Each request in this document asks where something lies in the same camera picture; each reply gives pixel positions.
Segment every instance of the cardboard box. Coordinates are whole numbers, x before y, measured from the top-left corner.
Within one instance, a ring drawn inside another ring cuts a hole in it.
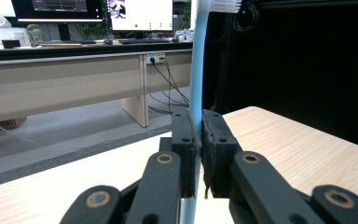
[[[8,120],[2,120],[0,121],[0,127],[4,129],[15,129],[20,127],[20,125],[27,119],[25,118],[19,118],[19,119],[8,119]]]

